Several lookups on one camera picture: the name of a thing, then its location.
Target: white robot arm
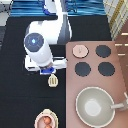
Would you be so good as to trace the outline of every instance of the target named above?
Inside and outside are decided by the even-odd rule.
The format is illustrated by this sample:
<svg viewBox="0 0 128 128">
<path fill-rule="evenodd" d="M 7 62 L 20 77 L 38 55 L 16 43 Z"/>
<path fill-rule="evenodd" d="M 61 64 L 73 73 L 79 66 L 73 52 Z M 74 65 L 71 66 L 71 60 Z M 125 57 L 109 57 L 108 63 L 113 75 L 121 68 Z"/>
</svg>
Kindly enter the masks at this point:
<svg viewBox="0 0 128 128">
<path fill-rule="evenodd" d="M 27 27 L 24 47 L 28 54 L 25 57 L 25 68 L 28 71 L 40 71 L 42 75 L 67 67 L 67 60 L 64 57 L 53 57 L 49 47 L 49 44 L 65 45 L 72 37 L 64 1 L 55 0 L 59 12 L 57 20 L 33 21 Z"/>
</svg>

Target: small object in gripper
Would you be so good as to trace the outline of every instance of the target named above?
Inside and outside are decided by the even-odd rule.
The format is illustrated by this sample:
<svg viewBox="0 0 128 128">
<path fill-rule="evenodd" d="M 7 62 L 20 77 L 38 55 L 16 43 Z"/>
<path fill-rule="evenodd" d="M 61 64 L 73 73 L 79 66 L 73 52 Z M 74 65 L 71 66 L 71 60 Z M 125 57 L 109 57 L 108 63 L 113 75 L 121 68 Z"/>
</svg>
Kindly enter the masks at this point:
<svg viewBox="0 0 128 128">
<path fill-rule="evenodd" d="M 54 74 L 51 74 L 49 77 L 48 84 L 50 87 L 56 87 L 58 85 L 58 79 Z"/>
</svg>

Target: black table surface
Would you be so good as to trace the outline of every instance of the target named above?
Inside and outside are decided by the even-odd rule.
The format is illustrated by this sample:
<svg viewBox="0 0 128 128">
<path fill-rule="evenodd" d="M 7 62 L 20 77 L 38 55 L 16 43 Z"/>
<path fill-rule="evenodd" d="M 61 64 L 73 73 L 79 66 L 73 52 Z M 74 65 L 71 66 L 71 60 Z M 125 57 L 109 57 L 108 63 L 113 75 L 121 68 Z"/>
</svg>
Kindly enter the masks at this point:
<svg viewBox="0 0 128 128">
<path fill-rule="evenodd" d="M 31 21 L 56 18 L 9 17 L 7 20 L 0 51 L 0 128 L 33 128 L 36 116 L 45 108 L 56 113 L 59 128 L 66 128 L 66 70 L 57 71 L 59 85 L 50 88 L 49 76 L 28 75 L 23 67 L 27 26 Z M 71 41 L 111 40 L 107 16 L 73 16 L 69 22 L 73 31 Z M 64 45 L 50 48 L 53 56 L 66 56 Z"/>
</svg>

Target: black circle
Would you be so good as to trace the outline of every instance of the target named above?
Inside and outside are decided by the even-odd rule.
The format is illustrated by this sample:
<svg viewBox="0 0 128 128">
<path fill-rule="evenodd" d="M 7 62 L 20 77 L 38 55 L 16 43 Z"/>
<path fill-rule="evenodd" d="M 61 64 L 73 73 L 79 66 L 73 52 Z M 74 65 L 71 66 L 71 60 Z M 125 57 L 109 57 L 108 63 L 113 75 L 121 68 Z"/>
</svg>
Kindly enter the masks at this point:
<svg viewBox="0 0 128 128">
<path fill-rule="evenodd" d="M 106 45 L 99 45 L 96 48 L 96 54 L 102 58 L 106 58 L 111 55 L 111 49 Z"/>
<path fill-rule="evenodd" d="M 24 39 L 25 47 L 30 52 L 37 52 L 44 44 L 44 38 L 39 33 L 30 33 Z"/>
<path fill-rule="evenodd" d="M 79 62 L 75 66 L 75 72 L 79 76 L 82 76 L 82 77 L 87 76 L 89 75 L 90 71 L 91 71 L 91 68 L 89 64 L 87 64 L 86 62 Z"/>
<path fill-rule="evenodd" d="M 98 66 L 100 74 L 103 76 L 112 76 L 115 73 L 114 66 L 109 62 L 102 62 Z"/>
</svg>

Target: blue robot part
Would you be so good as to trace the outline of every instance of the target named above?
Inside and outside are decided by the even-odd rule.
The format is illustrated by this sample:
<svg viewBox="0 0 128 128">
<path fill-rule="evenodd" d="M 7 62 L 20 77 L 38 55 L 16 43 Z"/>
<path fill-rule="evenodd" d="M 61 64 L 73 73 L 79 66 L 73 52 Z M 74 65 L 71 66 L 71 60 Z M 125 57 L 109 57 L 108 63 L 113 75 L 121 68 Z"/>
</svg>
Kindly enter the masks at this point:
<svg viewBox="0 0 128 128">
<path fill-rule="evenodd" d="M 40 74 L 45 74 L 45 75 L 52 74 L 54 72 L 54 70 L 55 69 L 53 67 L 50 67 L 47 69 L 41 69 Z"/>
</svg>

